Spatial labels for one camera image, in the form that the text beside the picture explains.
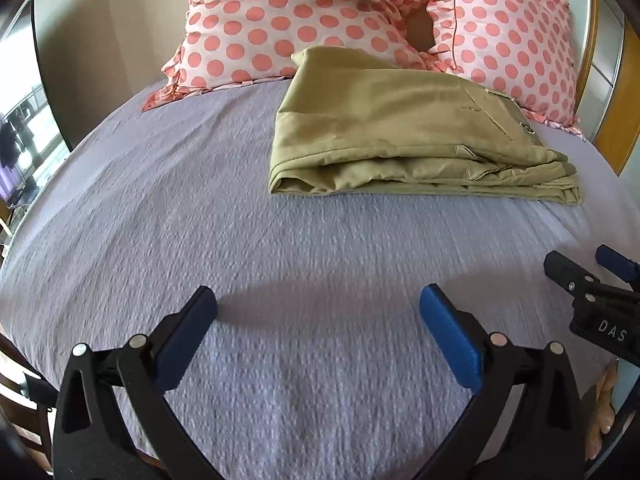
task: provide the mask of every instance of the wall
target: wall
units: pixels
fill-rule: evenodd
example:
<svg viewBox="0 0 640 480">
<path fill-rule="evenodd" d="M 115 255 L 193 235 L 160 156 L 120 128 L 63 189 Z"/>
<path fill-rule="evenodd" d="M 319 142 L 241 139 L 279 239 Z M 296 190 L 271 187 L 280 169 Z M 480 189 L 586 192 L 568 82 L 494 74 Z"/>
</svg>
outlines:
<svg viewBox="0 0 640 480">
<path fill-rule="evenodd" d="M 626 188 L 640 208 L 640 142 L 636 142 L 625 169 L 620 173 L 620 179 L 626 184 Z"/>
<path fill-rule="evenodd" d="M 112 110 L 163 79 L 186 0 L 35 0 L 42 79 L 75 146 Z"/>
</svg>

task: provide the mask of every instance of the purple cloth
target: purple cloth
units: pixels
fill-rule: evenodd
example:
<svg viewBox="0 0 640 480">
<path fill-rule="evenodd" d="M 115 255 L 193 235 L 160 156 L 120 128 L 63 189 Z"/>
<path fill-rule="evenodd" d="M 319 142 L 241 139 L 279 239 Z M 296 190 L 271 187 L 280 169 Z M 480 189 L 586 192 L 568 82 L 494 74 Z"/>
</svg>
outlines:
<svg viewBox="0 0 640 480">
<path fill-rule="evenodd" d="M 640 212 L 595 147 L 532 125 L 577 168 L 579 206 L 273 196 L 289 85 L 140 112 L 160 83 L 73 150 L 0 267 L 2 326 L 31 364 L 59 386 L 76 343 L 120 346 L 210 286 L 219 319 L 166 401 L 230 480 L 412 478 L 469 400 L 420 320 L 428 283 L 518 345 L 561 341 L 584 393 L 610 354 L 569 330 L 571 297 L 545 256 L 559 250 L 616 285 L 596 248 L 640 258 Z M 134 443 L 153 452 L 122 405 Z"/>
<path fill-rule="evenodd" d="M 13 169 L 2 168 L 0 166 L 0 197 L 5 202 L 9 202 L 9 198 L 22 182 L 22 174 L 18 166 Z"/>
</svg>

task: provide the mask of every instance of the pink polka dot pillowcase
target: pink polka dot pillowcase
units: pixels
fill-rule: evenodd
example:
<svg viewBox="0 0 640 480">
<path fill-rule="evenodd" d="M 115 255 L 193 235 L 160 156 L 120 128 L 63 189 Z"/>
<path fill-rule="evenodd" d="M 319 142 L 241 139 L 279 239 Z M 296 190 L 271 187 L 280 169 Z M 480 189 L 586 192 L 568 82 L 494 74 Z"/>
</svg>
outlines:
<svg viewBox="0 0 640 480">
<path fill-rule="evenodd" d="M 215 88 L 292 76 L 290 55 L 313 44 L 360 48 L 425 69 L 403 37 L 412 0 L 188 0 L 186 36 L 162 68 L 167 85 L 143 110 Z"/>
<path fill-rule="evenodd" d="M 566 0 L 430 0 L 428 10 L 430 70 L 506 92 L 528 118 L 580 134 Z"/>
</svg>

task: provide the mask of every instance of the khaki fabric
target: khaki fabric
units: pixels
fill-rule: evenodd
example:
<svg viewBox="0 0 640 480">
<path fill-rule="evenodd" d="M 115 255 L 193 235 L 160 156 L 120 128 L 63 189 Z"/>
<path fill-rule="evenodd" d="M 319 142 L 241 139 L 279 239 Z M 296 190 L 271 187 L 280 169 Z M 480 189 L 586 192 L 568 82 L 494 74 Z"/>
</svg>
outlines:
<svg viewBox="0 0 640 480">
<path fill-rule="evenodd" d="M 580 203 L 575 168 L 507 96 L 341 47 L 296 53 L 276 115 L 274 193 L 472 194 Z"/>
</svg>

